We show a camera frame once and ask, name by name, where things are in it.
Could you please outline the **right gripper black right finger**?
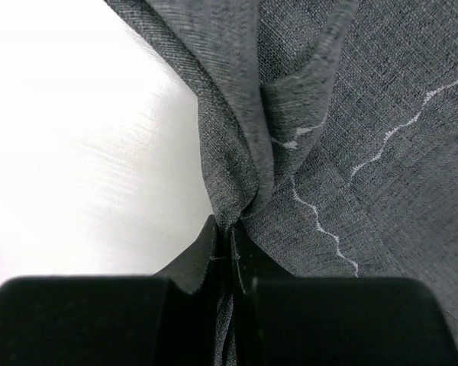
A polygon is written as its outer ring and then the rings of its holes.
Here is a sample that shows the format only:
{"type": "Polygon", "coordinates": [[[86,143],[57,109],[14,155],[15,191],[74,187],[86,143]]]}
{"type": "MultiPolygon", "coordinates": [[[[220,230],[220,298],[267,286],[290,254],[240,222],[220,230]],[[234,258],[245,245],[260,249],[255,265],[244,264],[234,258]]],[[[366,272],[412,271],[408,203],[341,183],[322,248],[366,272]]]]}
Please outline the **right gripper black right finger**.
{"type": "Polygon", "coordinates": [[[259,280],[288,279],[293,275],[253,242],[242,223],[231,229],[231,273],[237,364],[263,365],[255,286],[259,280]]]}

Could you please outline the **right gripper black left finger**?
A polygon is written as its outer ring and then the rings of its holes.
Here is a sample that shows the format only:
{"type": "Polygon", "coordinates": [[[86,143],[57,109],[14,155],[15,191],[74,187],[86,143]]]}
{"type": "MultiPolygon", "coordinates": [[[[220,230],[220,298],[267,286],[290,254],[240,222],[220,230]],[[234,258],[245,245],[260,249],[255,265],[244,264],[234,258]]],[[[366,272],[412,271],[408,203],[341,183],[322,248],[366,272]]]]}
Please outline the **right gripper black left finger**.
{"type": "Polygon", "coordinates": [[[218,302],[218,228],[211,215],[195,241],[156,276],[169,281],[155,365],[212,365],[218,302]]]}

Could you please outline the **grey cloth napkin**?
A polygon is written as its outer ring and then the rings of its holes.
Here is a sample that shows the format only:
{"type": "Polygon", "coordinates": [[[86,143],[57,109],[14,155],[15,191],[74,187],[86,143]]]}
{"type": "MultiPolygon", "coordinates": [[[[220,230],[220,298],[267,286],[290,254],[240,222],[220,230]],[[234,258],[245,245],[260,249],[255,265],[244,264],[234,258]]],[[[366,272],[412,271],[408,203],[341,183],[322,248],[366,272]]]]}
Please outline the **grey cloth napkin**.
{"type": "Polygon", "coordinates": [[[299,276],[408,277],[458,344],[458,1],[111,1],[198,99],[222,231],[299,276]]]}

